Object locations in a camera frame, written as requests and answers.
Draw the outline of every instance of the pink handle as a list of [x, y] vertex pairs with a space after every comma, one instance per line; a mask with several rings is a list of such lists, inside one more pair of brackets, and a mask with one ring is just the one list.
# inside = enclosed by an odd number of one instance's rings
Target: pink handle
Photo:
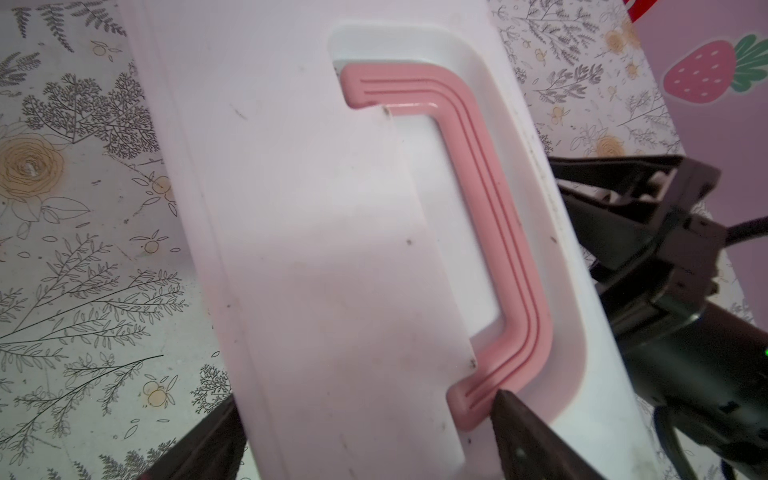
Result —
[[477, 353], [477, 371], [448, 390], [456, 426], [471, 430], [499, 389], [518, 391], [541, 371], [552, 344], [544, 291], [491, 136], [472, 91], [445, 68], [350, 64], [341, 85], [350, 107], [429, 114], [445, 139], [505, 318], [504, 332]]

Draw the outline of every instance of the white surface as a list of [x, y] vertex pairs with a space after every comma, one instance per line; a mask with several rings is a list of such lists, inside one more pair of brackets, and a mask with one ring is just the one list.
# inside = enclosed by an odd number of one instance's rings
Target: white surface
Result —
[[[525, 103], [518, 89], [495, 88], [515, 80], [484, 2], [220, 3], [226, 17], [169, 0], [122, 10], [263, 477], [476, 471], [445, 405], [470, 373], [464, 312], [391, 119], [343, 102], [326, 46], [344, 20], [440, 25], [472, 54], [446, 57], [471, 65], [479, 52], [488, 70], [463, 77], [488, 92], [478, 99], [555, 321], [552, 361], [522, 396], [606, 477], [656, 478]], [[463, 45], [429, 35], [432, 51]], [[553, 418], [546, 400], [584, 351], [578, 393]], [[492, 457], [492, 445], [480, 453]]]

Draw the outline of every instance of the dirt spot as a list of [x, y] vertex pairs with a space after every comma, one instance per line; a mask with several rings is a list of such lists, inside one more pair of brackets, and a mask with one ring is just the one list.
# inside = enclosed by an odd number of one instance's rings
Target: dirt spot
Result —
[[234, 105], [230, 104], [230, 107], [232, 107], [232, 110], [234, 110], [235, 114], [236, 114], [238, 117], [242, 118], [242, 119], [243, 119], [243, 120], [245, 120], [245, 121], [248, 121], [248, 117], [246, 117], [245, 115], [243, 115], [242, 113], [240, 113], [240, 111], [239, 111], [239, 110], [237, 110], [237, 109], [235, 108], [235, 106], [234, 106]]

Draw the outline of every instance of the botanical pattern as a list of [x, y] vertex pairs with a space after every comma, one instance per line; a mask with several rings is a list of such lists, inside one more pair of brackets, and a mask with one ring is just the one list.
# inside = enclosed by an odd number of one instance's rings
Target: botanical pattern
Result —
[[[548, 154], [681, 151], [621, 0], [488, 6]], [[230, 380], [112, 2], [0, 21], [0, 477], [132, 480]], [[734, 74], [755, 82], [765, 44], [749, 42]], [[715, 301], [752, 321], [725, 255], [718, 267]], [[238, 480], [258, 478], [243, 460]]]
[[197, 413], [211, 413], [230, 393], [227, 372], [206, 364], [200, 369], [200, 386], [192, 390], [192, 405]]
[[93, 28], [103, 28], [118, 35], [125, 36], [125, 30], [110, 16], [107, 9], [102, 7], [105, 0], [94, 0], [91, 2], [72, 2], [69, 4], [51, 4], [41, 5], [34, 10], [29, 7], [13, 8], [13, 15], [16, 19], [19, 33], [23, 38], [27, 38], [27, 25], [33, 15], [37, 14], [40, 19], [45, 21], [51, 34], [58, 42], [74, 53], [74, 49], [67, 41], [65, 31], [65, 18], [76, 17], [85, 18], [85, 26]]
[[112, 4], [0, 12], [0, 478], [134, 480], [230, 391]]
[[[135, 480], [144, 473], [147, 468], [154, 464], [165, 452], [174, 446], [176, 439], [159, 444], [155, 449], [149, 449], [147, 456], [144, 457], [136, 450], [131, 450], [125, 455], [123, 463], [118, 462], [109, 455], [99, 455], [103, 463], [101, 479], [102, 480]], [[88, 470], [80, 462], [73, 462], [77, 470], [77, 480], [93, 480], [94, 477], [88, 473]], [[69, 480], [62, 477], [53, 468], [48, 469], [48, 480]]]
[[[40, 66], [39, 55], [39, 52], [22, 55], [20, 51], [17, 51], [0, 61], [0, 88], [14, 87], [26, 80], [27, 72]], [[0, 90], [0, 95], [8, 95], [9, 97], [18, 97], [21, 94], [20, 91]]]
[[24, 98], [23, 112], [33, 130], [48, 129], [72, 144], [96, 136], [109, 154], [134, 158], [141, 152], [160, 150], [144, 91], [129, 73], [121, 73], [106, 95], [93, 78], [67, 73], [60, 82], [43, 89], [48, 101], [34, 95]]

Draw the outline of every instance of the strawberry sticker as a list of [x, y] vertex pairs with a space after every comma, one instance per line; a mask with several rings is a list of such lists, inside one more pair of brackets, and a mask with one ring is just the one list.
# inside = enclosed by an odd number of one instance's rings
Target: strawberry sticker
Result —
[[664, 75], [664, 90], [693, 104], [708, 104], [732, 88], [743, 93], [768, 77], [768, 39], [747, 35], [736, 46], [716, 40], [697, 48]]

